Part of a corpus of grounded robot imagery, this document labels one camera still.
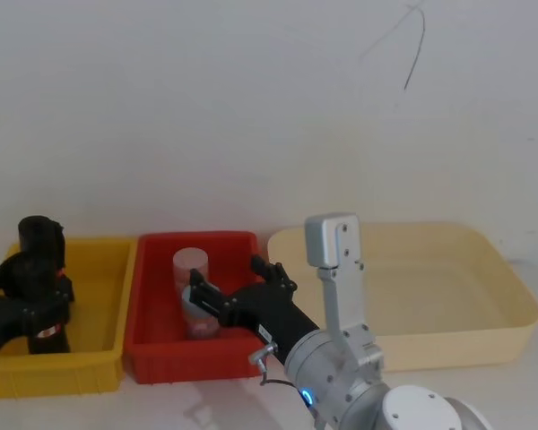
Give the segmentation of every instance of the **yellow plastic bin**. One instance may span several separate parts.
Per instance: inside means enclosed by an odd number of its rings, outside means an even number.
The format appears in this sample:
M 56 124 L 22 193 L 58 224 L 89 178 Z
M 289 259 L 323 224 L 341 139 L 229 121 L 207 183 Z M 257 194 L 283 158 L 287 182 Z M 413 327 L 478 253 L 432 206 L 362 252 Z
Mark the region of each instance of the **yellow plastic bin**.
M 361 247 L 363 306 L 387 371 L 507 363 L 524 350 L 538 304 L 478 232 L 447 222 L 362 223 Z M 295 304 L 325 328 L 303 228 L 273 235 L 268 252 L 297 282 Z
M 72 352 L 31 356 L 26 339 L 12 340 L 0 350 L 0 399 L 117 390 L 136 249 L 131 238 L 66 239 Z

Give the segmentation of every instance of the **plastic container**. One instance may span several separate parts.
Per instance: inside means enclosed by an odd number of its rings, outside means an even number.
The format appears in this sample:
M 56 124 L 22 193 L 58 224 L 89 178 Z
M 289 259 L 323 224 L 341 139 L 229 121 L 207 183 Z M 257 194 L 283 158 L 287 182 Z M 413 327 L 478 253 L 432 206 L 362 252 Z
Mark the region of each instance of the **plastic container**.
M 181 307 L 183 308 L 183 319 L 187 326 L 187 337 L 195 340 L 214 338 L 220 329 L 217 318 L 191 303 L 189 300 L 190 295 L 191 287 L 187 286 L 181 294 Z
M 135 251 L 129 238 L 66 240 L 72 352 L 31 356 L 25 338 L 8 342 L 0 350 L 0 399 L 117 390 Z
M 207 252 L 199 248 L 183 248 L 173 255 L 173 279 L 179 295 L 189 285 L 189 271 L 198 269 L 204 278 L 208 277 Z
M 198 247 L 209 256 L 209 280 L 230 294 L 251 282 L 257 239 L 248 232 L 164 233 L 140 238 L 126 328 L 126 356 L 139 383 L 173 383 L 258 375 L 249 354 L 261 342 L 241 329 L 190 340 L 173 284 L 171 255 Z
M 361 242 L 366 316 L 386 370 L 490 365 L 522 353 L 538 305 L 482 235 L 452 223 L 362 224 Z M 303 229 L 275 234 L 268 251 L 297 282 L 297 306 L 324 327 Z

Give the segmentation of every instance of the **metal bracket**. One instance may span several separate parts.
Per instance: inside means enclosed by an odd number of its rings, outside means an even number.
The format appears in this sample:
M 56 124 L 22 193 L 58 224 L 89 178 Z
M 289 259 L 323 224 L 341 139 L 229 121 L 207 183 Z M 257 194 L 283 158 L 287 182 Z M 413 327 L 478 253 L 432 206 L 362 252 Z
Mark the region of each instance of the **metal bracket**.
M 277 350 L 277 345 L 275 342 L 268 343 L 258 351 L 255 351 L 249 356 L 249 363 L 252 365 L 257 365 L 259 372 L 263 375 L 267 375 L 267 364 L 266 360 L 268 356 L 271 356 Z
M 327 331 L 345 352 L 348 366 L 361 369 L 366 378 L 380 377 L 383 353 L 374 343 L 363 307 L 365 265 L 360 258 L 359 219 L 350 213 L 310 217 L 305 237 L 308 263 L 318 267 L 323 282 Z

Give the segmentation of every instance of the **black cable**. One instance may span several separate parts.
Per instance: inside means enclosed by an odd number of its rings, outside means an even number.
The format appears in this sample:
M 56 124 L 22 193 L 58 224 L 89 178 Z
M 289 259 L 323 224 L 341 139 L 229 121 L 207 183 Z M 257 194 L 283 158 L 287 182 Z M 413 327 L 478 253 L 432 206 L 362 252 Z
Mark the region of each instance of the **black cable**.
M 263 372 L 263 379 L 261 379 L 261 383 L 259 383 L 259 385 L 263 387 L 268 383 L 279 383 L 280 385 L 287 385 L 288 387 L 292 387 L 297 390 L 297 387 L 295 387 L 295 385 L 293 385 L 289 381 L 284 381 L 282 379 L 267 379 L 267 372 Z
M 287 385 L 288 387 L 295 388 L 295 385 L 293 385 L 289 381 L 284 381 L 281 379 L 267 379 L 265 383 L 262 383 L 261 385 L 266 385 L 268 383 L 280 383 L 281 385 Z
M 403 88 L 404 91 L 406 91 L 406 89 L 408 88 L 409 82 L 411 81 L 411 78 L 412 78 L 412 72 L 414 72 L 414 68 L 416 67 L 416 62 L 419 61 L 419 55 L 421 54 L 421 50 L 422 50 L 422 42 L 424 41 L 424 33 L 427 29 L 426 18 L 424 17 L 424 11 L 422 11 L 422 9 L 418 5 L 413 7 L 412 10 L 417 10 L 421 14 L 422 34 L 421 34 L 421 40 L 419 41 L 419 47 L 416 50 L 416 56 L 414 57 L 414 61 L 412 62 L 411 71 L 409 72 L 409 75 L 406 78 L 406 82 L 404 83 L 404 88 Z

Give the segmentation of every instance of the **beige plastic bin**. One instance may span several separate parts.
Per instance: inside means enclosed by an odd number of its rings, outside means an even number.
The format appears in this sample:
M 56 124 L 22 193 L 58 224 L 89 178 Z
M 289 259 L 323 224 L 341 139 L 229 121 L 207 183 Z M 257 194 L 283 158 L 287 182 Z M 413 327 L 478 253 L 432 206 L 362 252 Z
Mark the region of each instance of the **beige plastic bin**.
M 538 304 L 494 247 L 452 223 L 361 224 L 367 321 L 386 370 L 505 363 L 538 322 Z M 325 327 L 323 292 L 303 228 L 269 240 L 269 258 L 299 285 L 295 304 Z

